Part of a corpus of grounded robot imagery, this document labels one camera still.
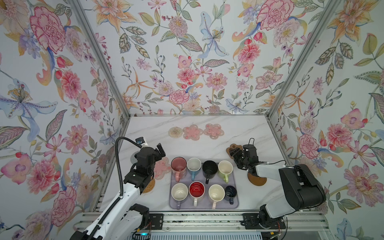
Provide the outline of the brown paw print coaster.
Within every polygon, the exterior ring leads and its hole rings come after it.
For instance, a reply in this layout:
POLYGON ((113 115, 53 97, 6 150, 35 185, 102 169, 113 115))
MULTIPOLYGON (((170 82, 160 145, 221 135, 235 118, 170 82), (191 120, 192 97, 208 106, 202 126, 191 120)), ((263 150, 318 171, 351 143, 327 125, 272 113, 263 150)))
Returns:
POLYGON ((233 156, 231 156, 231 153, 230 153, 230 151, 232 151, 232 150, 235 150, 235 149, 243 149, 243 146, 241 146, 241 145, 236 145, 236 144, 231 144, 228 148, 226 148, 226 153, 229 155, 229 157, 233 160, 234 159, 234 157, 233 156))

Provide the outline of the round beige patterned coaster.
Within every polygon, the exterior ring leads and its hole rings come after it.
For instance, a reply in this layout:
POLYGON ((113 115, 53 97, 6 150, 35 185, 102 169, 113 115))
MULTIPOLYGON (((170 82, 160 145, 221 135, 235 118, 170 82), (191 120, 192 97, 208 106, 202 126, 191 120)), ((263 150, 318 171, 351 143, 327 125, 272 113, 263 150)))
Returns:
POLYGON ((179 127, 172 127, 169 129, 168 134, 171 138, 177 139, 180 138, 183 135, 183 129, 179 127))

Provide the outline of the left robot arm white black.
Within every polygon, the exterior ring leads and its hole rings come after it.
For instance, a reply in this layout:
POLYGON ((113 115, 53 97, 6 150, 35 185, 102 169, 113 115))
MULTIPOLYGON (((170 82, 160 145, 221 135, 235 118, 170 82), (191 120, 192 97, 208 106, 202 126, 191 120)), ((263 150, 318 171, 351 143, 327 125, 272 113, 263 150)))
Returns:
POLYGON ((137 204, 136 199, 155 178, 156 162, 162 160, 166 153, 161 144, 155 148, 148 145, 143 137, 135 141, 127 137, 118 137, 115 144, 115 159, 118 170, 120 190, 99 217, 84 230, 76 231, 72 240, 123 240, 128 234, 147 227, 150 223, 149 208, 137 204), (134 154, 137 162, 133 164, 125 177, 119 158, 119 142, 128 141, 140 150, 134 154))

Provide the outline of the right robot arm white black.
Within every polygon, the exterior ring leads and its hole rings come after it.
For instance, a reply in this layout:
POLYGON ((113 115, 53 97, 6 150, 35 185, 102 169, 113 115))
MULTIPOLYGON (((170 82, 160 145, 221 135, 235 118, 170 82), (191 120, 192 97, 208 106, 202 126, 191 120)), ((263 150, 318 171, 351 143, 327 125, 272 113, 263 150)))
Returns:
POLYGON ((278 166, 261 162, 254 145, 255 139, 243 146, 231 145, 227 153, 240 170, 259 179, 272 179, 282 184, 284 195, 260 207, 259 222, 276 221, 300 210, 316 208, 326 201, 324 188, 307 165, 278 166))

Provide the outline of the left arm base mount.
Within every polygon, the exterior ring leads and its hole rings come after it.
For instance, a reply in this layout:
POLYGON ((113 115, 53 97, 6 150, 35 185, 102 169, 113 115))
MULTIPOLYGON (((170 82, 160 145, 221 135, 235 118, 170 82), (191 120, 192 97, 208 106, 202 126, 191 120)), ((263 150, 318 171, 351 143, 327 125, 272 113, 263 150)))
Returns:
POLYGON ((134 229, 137 231, 143 230, 161 230, 164 223, 164 214, 150 213, 148 207, 140 204, 134 204, 129 208, 129 214, 139 219, 139 225, 134 229))

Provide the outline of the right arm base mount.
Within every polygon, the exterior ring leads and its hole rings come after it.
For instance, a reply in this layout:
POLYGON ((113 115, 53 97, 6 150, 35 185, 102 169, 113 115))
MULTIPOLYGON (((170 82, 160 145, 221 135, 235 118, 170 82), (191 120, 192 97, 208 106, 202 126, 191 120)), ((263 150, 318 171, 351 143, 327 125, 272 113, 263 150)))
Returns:
POLYGON ((271 218, 266 210, 266 205, 262 205, 258 213, 244 213, 243 220, 240 224, 246 230, 269 230, 269 229, 286 229, 286 223, 283 217, 271 218))

